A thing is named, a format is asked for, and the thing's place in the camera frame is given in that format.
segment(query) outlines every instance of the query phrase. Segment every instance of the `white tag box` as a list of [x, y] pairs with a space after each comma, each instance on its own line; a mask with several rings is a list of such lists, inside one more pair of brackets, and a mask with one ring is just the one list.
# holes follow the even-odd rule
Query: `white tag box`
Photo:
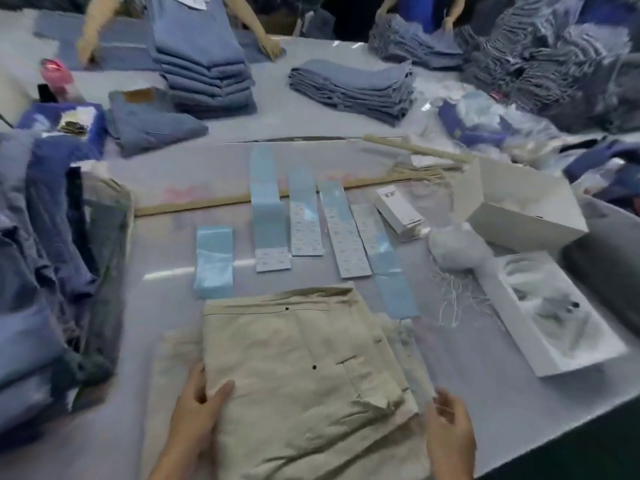
[[396, 189], [395, 185], [376, 190], [373, 203], [398, 235], [411, 237], [416, 231], [419, 234], [424, 218]]
[[590, 313], [583, 341], [572, 354], [564, 355], [549, 343], [531, 316], [525, 314], [516, 294], [505, 280], [504, 264], [513, 256], [496, 258], [496, 266], [476, 271], [484, 292], [538, 377], [573, 371], [627, 352], [624, 342], [548, 253], [538, 251], [521, 256], [543, 263], [549, 279], [564, 282], [563, 288], [570, 293], [572, 300]]
[[588, 232], [564, 177], [476, 158], [452, 180], [453, 215], [486, 241], [519, 251], [560, 249]]

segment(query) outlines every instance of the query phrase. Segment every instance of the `human hand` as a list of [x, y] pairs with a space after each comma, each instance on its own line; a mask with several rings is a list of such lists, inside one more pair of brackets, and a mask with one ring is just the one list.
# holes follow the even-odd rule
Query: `human hand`
[[442, 21], [442, 29], [445, 32], [450, 32], [453, 30], [453, 18], [448, 16]]
[[273, 62], [276, 62], [276, 59], [282, 55], [280, 42], [272, 39], [267, 34], [258, 38], [258, 44], [260, 44], [262, 51], [267, 54]]
[[82, 67], [87, 67], [93, 51], [98, 47], [99, 37], [97, 32], [84, 32], [76, 43], [78, 61]]
[[235, 385], [235, 382], [227, 381], [207, 398], [204, 366], [197, 364], [189, 373], [187, 384], [176, 401], [165, 450], [178, 452], [186, 463], [194, 461], [201, 451], [210, 446], [222, 407]]
[[443, 388], [427, 405], [426, 441], [436, 480], [471, 480], [476, 437], [464, 401]]

